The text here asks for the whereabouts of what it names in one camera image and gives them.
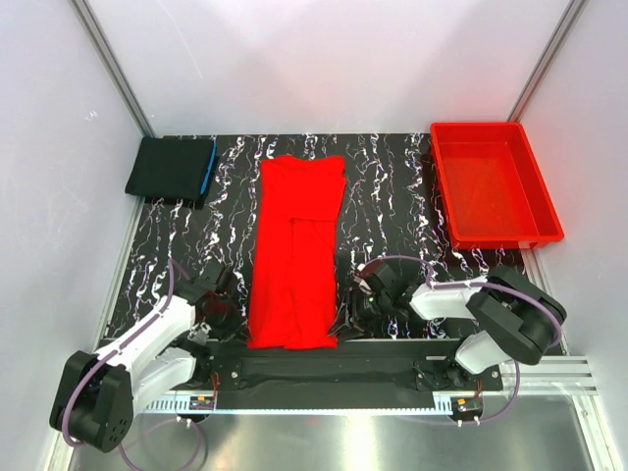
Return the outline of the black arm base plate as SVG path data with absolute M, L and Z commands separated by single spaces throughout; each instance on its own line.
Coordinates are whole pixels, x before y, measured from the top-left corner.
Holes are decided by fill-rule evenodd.
M 459 339 L 351 340 L 337 348 L 249 349 L 242 342 L 202 346 L 176 340 L 131 378 L 105 366 L 87 389 L 98 419 L 128 424 L 144 410 L 235 414 L 448 415 L 435 393 L 499 392 L 496 363 L 479 373 L 454 365 Z

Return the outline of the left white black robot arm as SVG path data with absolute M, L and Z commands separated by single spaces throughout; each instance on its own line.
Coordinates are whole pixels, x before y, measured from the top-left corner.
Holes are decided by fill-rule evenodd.
M 149 314 L 107 345 L 78 350 L 66 361 L 49 423 L 68 446 L 113 450 L 134 417 L 162 394 L 218 378 L 209 340 L 247 337 L 230 266 L 214 263 L 189 276 L 170 260 L 168 277 L 167 293 Z

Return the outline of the red t shirt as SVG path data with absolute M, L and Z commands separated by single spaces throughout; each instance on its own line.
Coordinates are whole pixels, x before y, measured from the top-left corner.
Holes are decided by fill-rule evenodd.
M 281 155 L 262 162 L 261 184 L 248 345 L 334 348 L 345 160 Z

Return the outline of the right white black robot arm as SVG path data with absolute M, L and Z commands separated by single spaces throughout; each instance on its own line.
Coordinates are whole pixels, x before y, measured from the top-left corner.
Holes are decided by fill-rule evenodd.
M 386 318 L 476 323 L 478 332 L 462 339 L 454 353 L 415 368 L 422 388 L 471 389 L 490 368 L 506 361 L 534 366 L 560 342 L 565 308 L 510 267 L 499 265 L 467 281 L 438 282 L 434 268 L 428 266 L 426 277 L 412 284 L 390 266 L 390 260 L 374 259 L 357 272 L 329 334 L 339 341 L 369 338 Z

